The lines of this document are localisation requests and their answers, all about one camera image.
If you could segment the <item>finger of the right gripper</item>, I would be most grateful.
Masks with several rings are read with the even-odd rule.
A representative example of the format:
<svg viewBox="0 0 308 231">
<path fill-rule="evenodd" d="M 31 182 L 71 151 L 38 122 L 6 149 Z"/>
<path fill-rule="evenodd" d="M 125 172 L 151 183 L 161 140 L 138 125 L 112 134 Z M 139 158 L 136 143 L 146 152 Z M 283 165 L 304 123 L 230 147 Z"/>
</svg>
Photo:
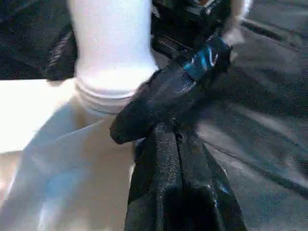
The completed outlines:
<svg viewBox="0 0 308 231">
<path fill-rule="evenodd" d="M 213 35 L 155 72 L 116 116 L 110 136 L 117 144 L 139 140 L 156 124 L 169 124 L 211 89 L 230 65 L 231 47 Z"/>
</svg>

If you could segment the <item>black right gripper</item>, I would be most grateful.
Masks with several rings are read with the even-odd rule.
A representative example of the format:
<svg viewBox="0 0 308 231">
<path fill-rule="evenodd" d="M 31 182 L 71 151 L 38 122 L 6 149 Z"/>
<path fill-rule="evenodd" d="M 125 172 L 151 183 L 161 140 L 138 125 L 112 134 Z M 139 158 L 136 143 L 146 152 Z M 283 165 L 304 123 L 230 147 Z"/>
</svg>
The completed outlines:
<svg viewBox="0 0 308 231">
<path fill-rule="evenodd" d="M 153 0 L 152 48 L 174 58 L 219 33 L 230 14 L 229 0 Z"/>
</svg>

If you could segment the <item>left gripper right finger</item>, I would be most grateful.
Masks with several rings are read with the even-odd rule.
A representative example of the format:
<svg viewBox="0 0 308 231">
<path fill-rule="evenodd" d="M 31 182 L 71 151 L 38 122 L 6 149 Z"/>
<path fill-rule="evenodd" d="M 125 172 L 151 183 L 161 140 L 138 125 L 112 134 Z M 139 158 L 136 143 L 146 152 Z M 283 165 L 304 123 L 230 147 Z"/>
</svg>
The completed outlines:
<svg viewBox="0 0 308 231">
<path fill-rule="evenodd" d="M 240 206 L 225 170 L 192 131 L 177 137 L 184 211 L 192 231 L 244 231 Z"/>
</svg>

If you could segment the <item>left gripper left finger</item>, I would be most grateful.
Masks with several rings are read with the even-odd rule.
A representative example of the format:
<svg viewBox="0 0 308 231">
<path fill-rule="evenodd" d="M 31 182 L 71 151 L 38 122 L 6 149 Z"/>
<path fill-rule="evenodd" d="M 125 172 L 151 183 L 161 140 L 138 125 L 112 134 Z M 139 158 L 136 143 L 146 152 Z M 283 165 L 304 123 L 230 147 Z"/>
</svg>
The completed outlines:
<svg viewBox="0 0 308 231">
<path fill-rule="evenodd" d="M 180 206 L 181 173 L 175 134 L 157 125 L 136 145 L 126 231 L 174 231 Z"/>
</svg>

